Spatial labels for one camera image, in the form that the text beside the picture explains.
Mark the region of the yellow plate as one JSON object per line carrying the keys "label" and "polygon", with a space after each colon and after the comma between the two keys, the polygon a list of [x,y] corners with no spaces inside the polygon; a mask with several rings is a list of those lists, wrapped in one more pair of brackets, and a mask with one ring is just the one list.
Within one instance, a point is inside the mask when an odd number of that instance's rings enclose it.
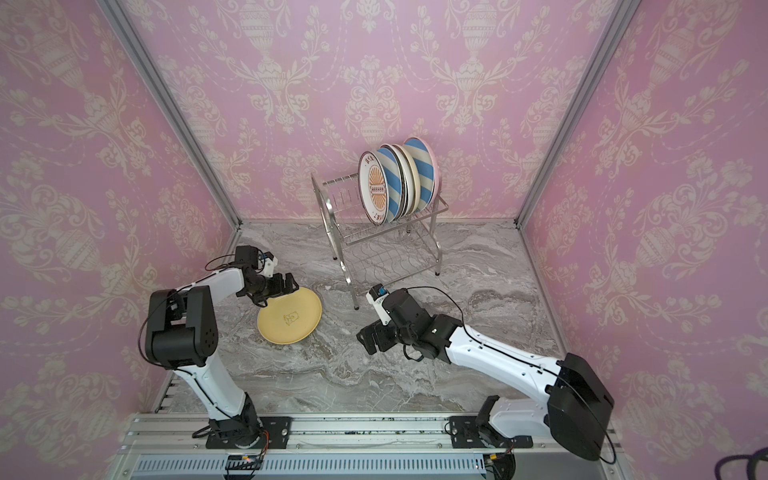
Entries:
{"label": "yellow plate", "polygon": [[312,290],[300,287],[296,292],[270,299],[257,316],[261,336],[277,345],[297,343],[315,331],[320,323],[323,306]]}

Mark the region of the orange sunburst plate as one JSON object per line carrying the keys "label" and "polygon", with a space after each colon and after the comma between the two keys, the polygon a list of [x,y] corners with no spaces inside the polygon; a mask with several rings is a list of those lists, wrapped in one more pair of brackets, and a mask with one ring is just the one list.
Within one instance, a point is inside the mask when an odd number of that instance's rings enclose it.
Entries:
{"label": "orange sunburst plate", "polygon": [[368,220],[382,225],[388,213],[389,191],[384,169],[371,151],[365,151],[358,165],[360,199]]}
{"label": "orange sunburst plate", "polygon": [[404,179],[402,177],[402,170],[401,170],[401,167],[400,167],[400,164],[398,162],[398,159],[397,159],[396,155],[394,154],[394,152],[392,150],[390,150],[387,147],[387,144],[383,144],[380,147],[380,151],[387,158],[391,158],[391,160],[394,162],[395,170],[397,171],[397,178],[399,179],[399,185],[400,185],[400,190],[399,190],[400,201],[399,201],[398,213],[396,214],[395,219],[400,219],[400,218],[404,217],[404,213],[405,213],[405,210],[406,210],[406,207],[407,207],[407,191],[406,191],[406,188],[405,188]]}

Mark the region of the pink plate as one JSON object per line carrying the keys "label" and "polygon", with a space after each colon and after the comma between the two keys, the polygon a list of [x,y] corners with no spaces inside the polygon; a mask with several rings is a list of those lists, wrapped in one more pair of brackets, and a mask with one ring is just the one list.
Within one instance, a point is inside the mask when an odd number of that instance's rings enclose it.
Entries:
{"label": "pink plate", "polygon": [[427,150],[427,153],[429,154],[432,168],[433,168],[433,190],[432,190],[431,203],[435,204],[437,202],[437,197],[439,196],[440,190],[441,190],[442,176],[441,176],[440,164],[438,160],[438,155],[435,153],[430,143],[427,140],[422,140],[422,143],[426,147],[426,150]]}

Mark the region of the beige plate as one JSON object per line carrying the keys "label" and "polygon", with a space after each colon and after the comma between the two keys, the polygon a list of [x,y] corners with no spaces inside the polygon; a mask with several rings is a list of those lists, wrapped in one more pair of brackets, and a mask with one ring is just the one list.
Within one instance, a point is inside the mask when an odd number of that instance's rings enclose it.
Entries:
{"label": "beige plate", "polygon": [[421,193],[421,181],[417,165],[413,156],[403,145],[395,144],[394,148],[405,159],[405,162],[408,165],[407,175],[410,179],[410,182],[408,183],[410,203],[407,214],[412,215],[416,212],[419,205]]}

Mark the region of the blue striped plate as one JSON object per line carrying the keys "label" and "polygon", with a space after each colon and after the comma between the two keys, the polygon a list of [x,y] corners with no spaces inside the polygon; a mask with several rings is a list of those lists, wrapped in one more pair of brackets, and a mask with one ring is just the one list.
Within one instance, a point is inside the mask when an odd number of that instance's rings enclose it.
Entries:
{"label": "blue striped plate", "polygon": [[413,156],[417,165],[421,181],[421,193],[416,213],[420,213],[432,205],[433,168],[431,160],[425,145],[422,143],[422,139],[410,137],[404,142],[403,146]]}
{"label": "blue striped plate", "polygon": [[400,164],[394,151],[381,146],[375,151],[383,171],[388,187],[388,206],[386,212],[386,223],[392,223],[398,218],[403,209],[403,178]]}

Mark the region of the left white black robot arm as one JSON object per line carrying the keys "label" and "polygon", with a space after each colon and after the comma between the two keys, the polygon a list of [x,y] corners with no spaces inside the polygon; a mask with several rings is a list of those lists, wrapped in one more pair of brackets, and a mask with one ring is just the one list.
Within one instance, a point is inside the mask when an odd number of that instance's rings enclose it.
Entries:
{"label": "left white black robot arm", "polygon": [[291,273],[276,271],[269,251],[241,245],[208,265],[207,275],[185,286],[153,292],[138,340],[144,361],[185,381],[208,414],[207,425],[192,434],[206,447],[259,448],[270,444],[267,427],[249,394],[236,385],[217,353],[215,307],[229,297],[246,298],[257,307],[299,290]]}

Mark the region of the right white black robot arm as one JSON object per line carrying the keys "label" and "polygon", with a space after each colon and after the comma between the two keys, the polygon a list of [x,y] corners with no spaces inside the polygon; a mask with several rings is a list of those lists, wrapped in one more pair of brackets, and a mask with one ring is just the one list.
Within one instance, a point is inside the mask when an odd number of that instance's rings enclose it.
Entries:
{"label": "right white black robot arm", "polygon": [[524,394],[529,407],[489,396],[475,424],[488,444],[510,444],[517,436],[549,434],[566,451],[598,461],[614,446],[608,427],[614,399],[583,357],[562,359],[526,352],[468,326],[463,317],[431,314],[410,289],[373,286],[366,299],[378,318],[362,328],[358,341],[368,354],[402,346],[413,362],[442,361],[475,370]]}

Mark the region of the small electronics board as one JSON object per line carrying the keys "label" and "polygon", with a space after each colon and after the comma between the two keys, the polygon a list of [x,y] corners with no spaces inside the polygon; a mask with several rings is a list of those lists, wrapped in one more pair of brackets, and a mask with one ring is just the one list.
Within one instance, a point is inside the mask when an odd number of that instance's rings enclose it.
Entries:
{"label": "small electronics board", "polygon": [[229,455],[225,463],[225,472],[255,472],[262,468],[263,455]]}

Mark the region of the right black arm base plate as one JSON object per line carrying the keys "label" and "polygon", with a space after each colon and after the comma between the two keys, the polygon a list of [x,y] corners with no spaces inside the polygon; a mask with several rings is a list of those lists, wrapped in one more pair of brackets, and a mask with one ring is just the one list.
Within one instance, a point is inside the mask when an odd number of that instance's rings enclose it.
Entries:
{"label": "right black arm base plate", "polygon": [[497,448],[503,450],[530,449],[534,446],[533,438],[518,435],[504,437],[493,429],[488,421],[473,416],[451,416],[447,432],[454,449]]}

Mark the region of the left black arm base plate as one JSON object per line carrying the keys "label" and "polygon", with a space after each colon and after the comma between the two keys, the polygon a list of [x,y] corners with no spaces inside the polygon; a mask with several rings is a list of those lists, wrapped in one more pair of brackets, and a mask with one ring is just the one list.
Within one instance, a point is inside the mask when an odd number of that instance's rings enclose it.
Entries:
{"label": "left black arm base plate", "polygon": [[290,416],[260,417],[254,427],[235,420],[210,420],[209,426],[200,434],[195,433],[195,436],[204,439],[209,450],[286,450],[292,423]]}

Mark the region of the aluminium rail frame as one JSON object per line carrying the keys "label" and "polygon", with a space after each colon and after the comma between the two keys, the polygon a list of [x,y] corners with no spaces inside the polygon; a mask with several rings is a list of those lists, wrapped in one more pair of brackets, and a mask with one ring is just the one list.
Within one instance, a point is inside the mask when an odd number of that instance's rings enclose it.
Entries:
{"label": "aluminium rail frame", "polygon": [[[285,413],[293,418],[286,450],[209,450],[192,434],[203,414],[140,414],[130,423],[110,479],[494,479],[515,462],[517,479],[630,479],[619,442],[600,460],[582,460],[549,434],[530,449],[454,449],[451,416],[471,413]],[[255,472],[225,472],[229,455],[263,455]]]}

